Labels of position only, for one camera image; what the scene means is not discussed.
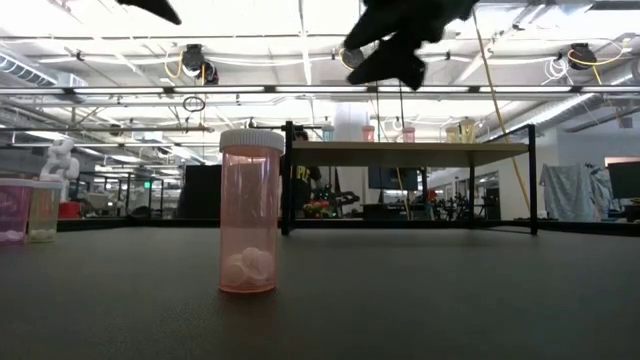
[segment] red object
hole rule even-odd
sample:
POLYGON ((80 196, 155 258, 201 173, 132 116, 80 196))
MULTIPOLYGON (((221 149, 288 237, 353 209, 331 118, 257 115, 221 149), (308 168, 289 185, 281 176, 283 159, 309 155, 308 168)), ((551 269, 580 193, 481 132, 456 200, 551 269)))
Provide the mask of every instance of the red object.
POLYGON ((80 219, 80 203, 62 203, 58 212, 59 219, 80 219))

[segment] clear plastic container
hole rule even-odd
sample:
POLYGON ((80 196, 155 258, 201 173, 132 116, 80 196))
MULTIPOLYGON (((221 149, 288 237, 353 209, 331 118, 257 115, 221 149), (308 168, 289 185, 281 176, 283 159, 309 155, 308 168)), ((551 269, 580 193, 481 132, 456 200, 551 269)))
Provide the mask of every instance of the clear plastic container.
POLYGON ((476 122, 472 119, 464 119, 460 121, 462 132, 460 138, 465 144, 473 144, 476 142, 476 122))
POLYGON ((322 127, 322 140, 325 142, 333 141, 333 135, 335 134, 336 128, 332 125, 325 125, 322 127))
POLYGON ((416 129, 410 126, 402 129, 402 141, 416 142, 416 129))
POLYGON ((29 210, 30 243, 51 242, 58 229, 58 209, 62 183, 35 181, 29 210))
POLYGON ((276 286, 280 156, 284 138, 236 129, 220 137, 220 290, 259 293, 276 286))
POLYGON ((457 126, 451 126, 444 130, 447 133, 447 142, 455 144, 460 142, 460 130, 457 126))
POLYGON ((0 179, 0 245, 24 244, 33 181, 0 179))
POLYGON ((374 142, 376 127, 373 125, 365 125, 362 127, 362 137, 365 142, 374 142))

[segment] gray tabletop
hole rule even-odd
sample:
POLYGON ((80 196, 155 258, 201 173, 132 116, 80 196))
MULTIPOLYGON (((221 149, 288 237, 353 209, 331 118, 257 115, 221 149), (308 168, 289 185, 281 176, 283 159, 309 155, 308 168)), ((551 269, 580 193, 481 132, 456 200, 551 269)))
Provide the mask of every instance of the gray tabletop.
POLYGON ((638 359, 640 241, 297 230, 266 296, 217 290, 217 229, 0 247, 0 359, 638 359))

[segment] computer screen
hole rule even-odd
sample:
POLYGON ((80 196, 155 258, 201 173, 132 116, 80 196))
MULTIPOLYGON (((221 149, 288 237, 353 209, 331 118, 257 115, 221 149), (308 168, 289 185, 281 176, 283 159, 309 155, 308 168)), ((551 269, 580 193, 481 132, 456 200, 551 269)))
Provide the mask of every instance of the computer screen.
MULTIPOLYGON (((400 169, 402 189, 418 191, 418 169, 400 169)), ((400 190, 396 168, 369 167, 369 189, 400 190)))
POLYGON ((640 197, 640 162, 609 164, 609 177, 614 198, 640 197))

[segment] wooden shelf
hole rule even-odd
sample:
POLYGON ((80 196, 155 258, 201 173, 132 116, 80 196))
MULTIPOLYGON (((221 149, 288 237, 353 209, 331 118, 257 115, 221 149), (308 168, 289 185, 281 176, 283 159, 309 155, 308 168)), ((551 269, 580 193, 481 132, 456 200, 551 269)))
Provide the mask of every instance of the wooden shelf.
POLYGON ((525 154, 526 144, 293 143, 293 163, 316 166, 469 167, 525 154))

